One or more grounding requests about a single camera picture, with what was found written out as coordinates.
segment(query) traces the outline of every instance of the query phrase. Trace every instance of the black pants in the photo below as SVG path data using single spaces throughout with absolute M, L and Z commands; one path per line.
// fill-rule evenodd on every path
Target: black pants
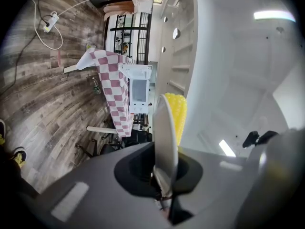
M 39 193 L 21 177 L 19 165 L 10 159 L 0 146 L 0 174 L 2 188 L 10 194 L 23 193 L 31 198 L 36 198 Z

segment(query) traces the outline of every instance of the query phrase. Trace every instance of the plastic bottle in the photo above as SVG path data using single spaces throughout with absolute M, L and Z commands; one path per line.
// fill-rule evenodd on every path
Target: plastic bottle
M 93 79 L 93 85 L 94 85 L 94 93 L 101 94 L 101 89 L 100 89 L 99 83 L 97 82 L 97 80 L 94 77 L 92 77 L 92 79 Z

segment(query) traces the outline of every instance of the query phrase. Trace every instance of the table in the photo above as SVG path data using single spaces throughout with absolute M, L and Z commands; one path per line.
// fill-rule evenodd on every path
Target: table
M 119 71 L 118 64 L 135 64 L 135 60 L 105 50 L 89 48 L 76 65 L 65 73 L 97 66 L 115 129 L 88 126 L 88 131 L 114 133 L 119 137 L 131 135 L 133 114 L 129 112 L 129 79 Z

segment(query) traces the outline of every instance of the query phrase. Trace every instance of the person's leg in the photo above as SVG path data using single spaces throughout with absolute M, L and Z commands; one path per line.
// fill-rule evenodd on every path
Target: person's leg
M 9 155 L 4 151 L 6 127 L 0 120 L 0 173 L 1 181 L 9 191 L 21 192 L 31 198 L 36 198 L 39 193 L 21 177 L 21 168 L 25 164 L 27 153 L 23 147 L 18 147 Z

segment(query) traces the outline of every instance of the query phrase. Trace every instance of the yellow corn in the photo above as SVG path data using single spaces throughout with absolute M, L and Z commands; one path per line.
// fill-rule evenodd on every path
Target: yellow corn
M 173 121 L 175 124 L 177 145 L 180 145 L 184 123 L 186 119 L 186 99 L 182 95 L 175 95 L 171 93 L 166 93 L 165 97 L 171 107 Z

